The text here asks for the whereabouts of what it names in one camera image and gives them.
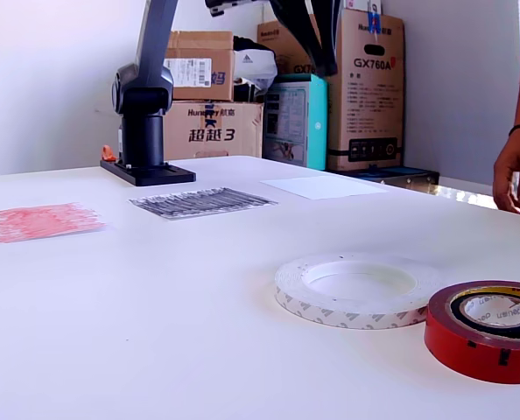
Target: red textured pad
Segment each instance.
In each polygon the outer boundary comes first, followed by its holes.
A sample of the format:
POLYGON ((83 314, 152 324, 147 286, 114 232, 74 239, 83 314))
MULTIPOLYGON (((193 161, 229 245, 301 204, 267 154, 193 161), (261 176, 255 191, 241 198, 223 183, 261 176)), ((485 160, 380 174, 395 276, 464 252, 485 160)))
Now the red textured pad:
POLYGON ((105 226, 80 204, 13 208, 0 211, 0 243, 86 232, 105 226))

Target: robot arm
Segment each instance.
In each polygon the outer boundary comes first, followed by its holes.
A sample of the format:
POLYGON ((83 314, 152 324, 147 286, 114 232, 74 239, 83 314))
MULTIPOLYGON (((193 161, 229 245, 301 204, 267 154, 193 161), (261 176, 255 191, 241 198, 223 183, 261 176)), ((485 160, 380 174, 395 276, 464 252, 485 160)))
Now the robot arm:
MULTIPOLYGON (((212 15, 254 0, 206 0, 212 15)), ((270 0, 276 16, 311 57, 320 76, 337 73, 336 34, 341 0, 312 0, 318 41, 305 0, 270 0)), ((112 102, 122 117, 120 159, 101 166, 136 186, 191 182, 195 174, 164 161, 163 116, 172 105, 172 75, 163 66, 178 0, 147 0, 133 63, 121 67, 112 102)))

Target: white tape roll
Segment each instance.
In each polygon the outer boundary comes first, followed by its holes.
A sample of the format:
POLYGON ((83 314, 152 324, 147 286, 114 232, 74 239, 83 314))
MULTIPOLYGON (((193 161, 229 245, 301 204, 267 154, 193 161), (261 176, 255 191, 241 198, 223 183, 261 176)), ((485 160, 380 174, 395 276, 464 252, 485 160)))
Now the white tape roll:
POLYGON ((439 272, 386 255, 337 254, 290 262, 276 274, 276 300, 326 326, 382 330, 425 320, 439 272))

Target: white tabletop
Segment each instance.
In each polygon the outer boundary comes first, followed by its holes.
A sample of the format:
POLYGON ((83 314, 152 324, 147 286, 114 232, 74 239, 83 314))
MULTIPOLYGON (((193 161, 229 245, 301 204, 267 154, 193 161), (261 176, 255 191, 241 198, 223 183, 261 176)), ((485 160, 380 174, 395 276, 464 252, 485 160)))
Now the white tabletop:
POLYGON ((313 201, 260 183, 319 175, 250 157, 178 162, 198 182, 135 188, 100 168, 0 177, 0 210, 78 201, 97 233, 0 245, 0 420, 452 420, 520 416, 520 386, 427 351, 424 326, 352 331, 294 317, 280 265, 357 250, 450 284, 520 281, 520 217, 396 188, 313 201), (128 202, 228 186, 269 206, 168 221, 128 202))

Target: cardboard box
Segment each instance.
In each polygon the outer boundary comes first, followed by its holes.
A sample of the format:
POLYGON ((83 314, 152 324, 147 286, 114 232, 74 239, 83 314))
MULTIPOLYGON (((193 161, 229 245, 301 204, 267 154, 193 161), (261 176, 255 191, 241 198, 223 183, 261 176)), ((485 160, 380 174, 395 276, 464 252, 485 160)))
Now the cardboard box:
POLYGON ((165 160, 262 156, 264 105, 175 101, 165 115, 165 160))
POLYGON ((264 158, 324 171, 327 83, 314 74, 282 76, 265 101, 264 158))
POLYGON ((165 66, 174 79, 174 100, 233 101, 233 32, 174 31, 165 66))
MULTIPOLYGON (((402 164, 404 142, 404 22, 381 16, 369 33, 366 12, 344 10, 338 36, 339 74, 328 79, 327 169, 355 171, 402 164)), ((260 43, 280 71, 308 73, 311 61, 278 22, 261 24, 260 43)))

